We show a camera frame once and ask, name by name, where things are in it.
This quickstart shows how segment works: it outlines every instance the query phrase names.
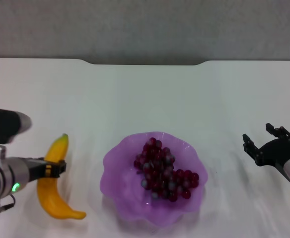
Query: grape bunch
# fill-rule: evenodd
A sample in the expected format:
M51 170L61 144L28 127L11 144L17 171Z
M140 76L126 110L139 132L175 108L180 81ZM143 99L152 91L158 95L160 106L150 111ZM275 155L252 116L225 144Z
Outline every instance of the grape bunch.
M134 167L144 174L141 186L151 191L153 199L162 198L175 202L178 196L191 197L190 188L198 187L199 175L190 170L174 170L175 156L168 147L162 149L160 140L150 138L141 154L136 155Z

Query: gray wall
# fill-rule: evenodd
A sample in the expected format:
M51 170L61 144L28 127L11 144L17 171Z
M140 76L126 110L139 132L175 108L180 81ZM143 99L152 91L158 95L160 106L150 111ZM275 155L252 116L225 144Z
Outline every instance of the gray wall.
M290 60L290 0L0 0L0 57Z

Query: green indicator light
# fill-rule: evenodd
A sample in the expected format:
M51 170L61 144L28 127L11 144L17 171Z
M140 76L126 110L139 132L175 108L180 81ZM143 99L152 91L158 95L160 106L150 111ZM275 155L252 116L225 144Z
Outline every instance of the green indicator light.
M14 186L12 187L11 191L16 192L19 187L20 187L20 184L15 183Z

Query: yellow banana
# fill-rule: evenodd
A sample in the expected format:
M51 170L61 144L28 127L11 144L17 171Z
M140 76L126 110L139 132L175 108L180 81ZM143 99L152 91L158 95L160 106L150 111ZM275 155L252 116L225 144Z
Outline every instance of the yellow banana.
M63 134L51 146L45 157L46 161L59 162L66 156L68 150L68 135ZM37 194L42 208L56 219L85 218L85 212L74 211L59 196L57 178L40 178L37 182Z

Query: white table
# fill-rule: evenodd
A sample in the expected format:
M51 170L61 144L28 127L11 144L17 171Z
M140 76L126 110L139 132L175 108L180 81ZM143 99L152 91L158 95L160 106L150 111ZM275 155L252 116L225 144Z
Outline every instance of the white table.
M59 190L87 212L82 221L50 218L32 182L0 215L0 238L290 238L289 182L275 168L257 167L242 146L244 133L259 147L272 140L267 122L290 131L290 62L0 59L0 108L33 121L8 145L9 156L43 156L63 132L70 136ZM129 134L156 130L193 145L209 173L200 212L164 229L120 220L99 190L106 152Z

